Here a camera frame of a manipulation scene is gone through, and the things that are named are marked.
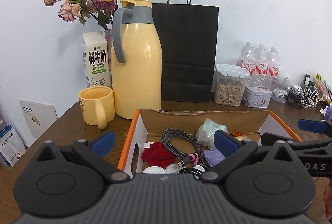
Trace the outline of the colourful snack packet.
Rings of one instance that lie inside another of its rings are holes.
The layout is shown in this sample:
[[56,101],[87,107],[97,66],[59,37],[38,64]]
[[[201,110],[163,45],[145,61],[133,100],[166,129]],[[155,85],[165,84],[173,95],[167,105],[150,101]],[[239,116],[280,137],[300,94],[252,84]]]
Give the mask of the colourful snack packet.
[[320,101],[331,105],[331,86],[317,73],[316,75]]

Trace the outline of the small white round container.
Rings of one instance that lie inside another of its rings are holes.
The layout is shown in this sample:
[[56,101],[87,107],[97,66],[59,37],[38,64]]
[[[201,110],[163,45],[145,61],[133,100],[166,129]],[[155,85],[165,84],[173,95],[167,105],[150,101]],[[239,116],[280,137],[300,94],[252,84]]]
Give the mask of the small white round container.
[[182,169],[177,163],[170,164],[166,167],[165,171],[167,174],[178,174]]

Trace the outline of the purple cloth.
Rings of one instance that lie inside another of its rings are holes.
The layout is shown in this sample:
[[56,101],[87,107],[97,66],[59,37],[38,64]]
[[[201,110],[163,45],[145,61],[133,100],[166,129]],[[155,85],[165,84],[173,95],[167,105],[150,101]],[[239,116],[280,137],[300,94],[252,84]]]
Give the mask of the purple cloth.
[[203,154],[209,167],[214,167],[226,159],[225,156],[217,149],[204,150]]

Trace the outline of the white tin box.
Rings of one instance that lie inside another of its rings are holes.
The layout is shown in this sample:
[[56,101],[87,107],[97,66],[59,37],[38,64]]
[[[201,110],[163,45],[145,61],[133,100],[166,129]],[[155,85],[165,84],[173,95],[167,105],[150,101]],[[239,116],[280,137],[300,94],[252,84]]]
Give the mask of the white tin box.
[[246,86],[242,102],[249,108],[268,108],[271,95],[267,87]]

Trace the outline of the red artificial rose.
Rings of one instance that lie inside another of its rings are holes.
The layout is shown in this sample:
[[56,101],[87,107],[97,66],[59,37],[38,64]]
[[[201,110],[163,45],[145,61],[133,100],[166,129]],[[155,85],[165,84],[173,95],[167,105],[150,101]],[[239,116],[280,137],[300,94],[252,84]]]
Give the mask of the red artificial rose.
[[144,148],[141,159],[150,166],[158,166],[163,169],[176,161],[175,155],[161,142],[154,142],[148,148]]

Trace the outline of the white round jar lid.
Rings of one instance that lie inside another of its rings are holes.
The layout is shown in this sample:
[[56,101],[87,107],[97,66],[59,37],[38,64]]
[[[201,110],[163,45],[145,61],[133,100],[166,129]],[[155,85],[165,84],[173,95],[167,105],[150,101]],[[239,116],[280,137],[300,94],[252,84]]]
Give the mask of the white round jar lid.
[[158,166],[150,166],[142,171],[142,173],[147,174],[166,174],[166,170]]

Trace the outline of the clear seed container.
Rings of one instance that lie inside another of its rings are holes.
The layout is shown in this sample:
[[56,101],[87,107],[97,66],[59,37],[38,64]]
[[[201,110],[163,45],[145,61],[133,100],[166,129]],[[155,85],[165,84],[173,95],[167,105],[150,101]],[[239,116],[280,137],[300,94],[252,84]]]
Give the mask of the clear seed container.
[[241,104],[250,72],[235,65],[215,64],[215,74],[214,102],[224,106],[238,107]]

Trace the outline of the purple tissue pack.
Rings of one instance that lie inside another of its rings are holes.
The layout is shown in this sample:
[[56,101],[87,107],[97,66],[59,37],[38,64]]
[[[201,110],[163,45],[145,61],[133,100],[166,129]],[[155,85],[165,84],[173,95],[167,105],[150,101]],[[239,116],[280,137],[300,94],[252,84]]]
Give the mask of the purple tissue pack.
[[325,121],[332,121],[332,105],[326,106],[324,109],[320,109],[320,113]]

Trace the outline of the blue white booklet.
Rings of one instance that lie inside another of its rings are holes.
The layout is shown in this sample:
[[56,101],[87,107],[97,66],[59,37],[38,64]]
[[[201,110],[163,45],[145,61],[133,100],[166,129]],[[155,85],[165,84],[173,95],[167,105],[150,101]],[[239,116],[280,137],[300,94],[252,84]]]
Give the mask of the blue white booklet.
[[0,142],[2,159],[8,166],[13,167],[26,152],[25,144],[11,125],[1,130]]

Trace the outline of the left water bottle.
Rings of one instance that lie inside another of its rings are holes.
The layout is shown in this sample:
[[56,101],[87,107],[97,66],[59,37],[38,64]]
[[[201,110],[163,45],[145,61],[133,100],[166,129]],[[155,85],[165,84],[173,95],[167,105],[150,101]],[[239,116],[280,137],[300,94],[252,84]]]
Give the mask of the left water bottle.
[[241,68],[247,69],[250,73],[254,72],[255,57],[254,57],[254,45],[252,43],[246,42],[237,60],[237,65]]

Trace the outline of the black paper bag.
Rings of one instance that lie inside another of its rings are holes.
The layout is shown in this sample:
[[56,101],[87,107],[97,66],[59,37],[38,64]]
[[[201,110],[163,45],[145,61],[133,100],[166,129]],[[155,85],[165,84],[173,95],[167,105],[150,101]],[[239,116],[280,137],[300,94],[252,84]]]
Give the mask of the black paper bag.
[[162,100],[209,102],[219,8],[167,1],[154,3],[152,13],[162,48]]

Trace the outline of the water bottle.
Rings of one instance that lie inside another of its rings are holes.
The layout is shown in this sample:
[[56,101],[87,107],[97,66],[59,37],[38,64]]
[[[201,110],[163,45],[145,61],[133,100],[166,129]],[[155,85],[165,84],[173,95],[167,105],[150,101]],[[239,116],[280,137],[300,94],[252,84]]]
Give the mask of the water bottle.
[[252,43],[246,42],[237,60],[237,65],[241,68],[247,69],[250,73],[254,72],[255,57],[254,57],[254,45]]
[[265,85],[265,79],[268,69],[268,59],[266,57],[266,47],[263,44],[259,44],[258,48],[254,52],[255,56],[255,70],[253,81],[257,87]]
[[271,50],[267,53],[268,59],[268,70],[267,70],[267,78],[268,88],[270,91],[273,91],[276,87],[276,82],[280,69],[280,59],[278,57],[278,51],[275,47],[272,47]]

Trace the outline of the yellow ceramic mug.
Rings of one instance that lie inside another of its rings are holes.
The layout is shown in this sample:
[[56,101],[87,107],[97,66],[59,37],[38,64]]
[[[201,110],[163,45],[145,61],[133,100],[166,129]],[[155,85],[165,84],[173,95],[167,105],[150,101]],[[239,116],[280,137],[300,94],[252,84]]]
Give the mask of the yellow ceramic mug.
[[115,117],[113,90],[107,86],[93,86],[82,90],[78,96],[85,123],[106,129]]

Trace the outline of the white paper leaflet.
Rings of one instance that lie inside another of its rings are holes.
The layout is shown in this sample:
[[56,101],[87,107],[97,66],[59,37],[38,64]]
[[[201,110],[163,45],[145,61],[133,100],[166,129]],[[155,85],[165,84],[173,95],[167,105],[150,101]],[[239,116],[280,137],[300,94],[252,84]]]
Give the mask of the white paper leaflet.
[[19,100],[21,109],[34,138],[39,138],[57,119],[55,107],[50,104]]

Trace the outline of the middle water bottle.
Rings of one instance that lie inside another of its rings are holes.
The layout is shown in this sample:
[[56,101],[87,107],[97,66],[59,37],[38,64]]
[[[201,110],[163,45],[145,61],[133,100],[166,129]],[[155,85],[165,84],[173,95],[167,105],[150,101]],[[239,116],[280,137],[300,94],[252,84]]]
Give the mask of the middle water bottle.
[[266,47],[263,44],[259,44],[258,48],[254,52],[255,56],[255,70],[253,81],[257,87],[265,85],[265,79],[268,69],[268,59],[266,57]]

